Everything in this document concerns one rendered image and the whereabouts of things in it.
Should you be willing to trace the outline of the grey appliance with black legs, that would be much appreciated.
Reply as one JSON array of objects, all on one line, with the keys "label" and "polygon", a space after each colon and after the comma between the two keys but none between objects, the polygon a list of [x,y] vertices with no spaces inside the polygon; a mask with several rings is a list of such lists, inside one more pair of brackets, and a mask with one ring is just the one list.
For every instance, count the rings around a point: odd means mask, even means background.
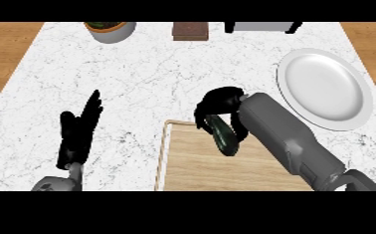
[{"label": "grey appliance with black legs", "polygon": [[284,34],[293,34],[301,25],[301,22],[226,22],[224,32],[277,31],[283,32]]}]

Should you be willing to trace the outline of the grey pot with plant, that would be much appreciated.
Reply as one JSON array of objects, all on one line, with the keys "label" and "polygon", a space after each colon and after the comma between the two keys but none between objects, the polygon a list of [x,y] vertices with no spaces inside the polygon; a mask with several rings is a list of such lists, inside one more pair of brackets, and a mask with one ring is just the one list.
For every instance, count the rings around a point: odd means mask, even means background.
[{"label": "grey pot with plant", "polygon": [[105,44],[115,44],[124,41],[133,35],[136,27],[136,22],[121,22],[116,26],[106,29],[93,28],[85,24],[93,38]]}]

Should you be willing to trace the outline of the white round plate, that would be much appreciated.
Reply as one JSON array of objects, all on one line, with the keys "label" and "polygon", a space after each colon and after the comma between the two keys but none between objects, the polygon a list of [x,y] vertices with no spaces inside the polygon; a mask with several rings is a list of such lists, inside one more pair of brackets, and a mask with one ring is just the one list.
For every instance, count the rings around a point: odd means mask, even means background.
[{"label": "white round plate", "polygon": [[311,48],[290,51],[279,62],[276,81],[287,105],[317,126],[348,131],[371,119],[371,89],[335,54]]}]

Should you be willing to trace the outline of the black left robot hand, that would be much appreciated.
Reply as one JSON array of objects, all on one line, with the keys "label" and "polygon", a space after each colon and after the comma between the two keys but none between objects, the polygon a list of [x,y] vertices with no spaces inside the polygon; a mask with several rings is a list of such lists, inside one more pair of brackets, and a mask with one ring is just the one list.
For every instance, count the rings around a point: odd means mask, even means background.
[{"label": "black left robot hand", "polygon": [[71,112],[60,113],[62,142],[56,167],[62,170],[69,164],[87,161],[102,111],[100,92],[93,91],[82,113],[78,116]]}]

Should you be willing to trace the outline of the brown wooden block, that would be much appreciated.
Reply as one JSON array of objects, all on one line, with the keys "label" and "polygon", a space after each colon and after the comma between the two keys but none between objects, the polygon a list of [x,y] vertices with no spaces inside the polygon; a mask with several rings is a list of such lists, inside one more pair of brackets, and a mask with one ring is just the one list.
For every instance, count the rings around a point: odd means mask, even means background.
[{"label": "brown wooden block", "polygon": [[206,41],[208,22],[174,22],[172,36],[175,41]]}]

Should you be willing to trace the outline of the pale wooden tray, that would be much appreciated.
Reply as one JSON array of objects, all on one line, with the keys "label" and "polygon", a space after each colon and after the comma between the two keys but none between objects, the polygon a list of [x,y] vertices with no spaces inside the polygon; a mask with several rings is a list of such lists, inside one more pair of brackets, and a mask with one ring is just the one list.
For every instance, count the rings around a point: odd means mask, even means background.
[{"label": "pale wooden tray", "polygon": [[211,136],[193,122],[168,119],[162,135],[155,191],[311,190],[252,135],[236,156],[218,152]]}]

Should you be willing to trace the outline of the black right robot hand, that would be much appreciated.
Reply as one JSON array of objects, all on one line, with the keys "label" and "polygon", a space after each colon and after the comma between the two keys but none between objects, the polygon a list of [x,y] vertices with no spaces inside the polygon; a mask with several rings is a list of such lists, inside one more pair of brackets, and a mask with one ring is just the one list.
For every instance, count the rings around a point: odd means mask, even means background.
[{"label": "black right robot hand", "polygon": [[230,114],[230,125],[237,141],[243,141],[248,136],[248,129],[239,121],[237,114],[242,96],[243,90],[239,87],[217,88],[205,94],[193,111],[196,128],[202,128],[208,134],[212,134],[212,129],[205,122],[205,116]]}]

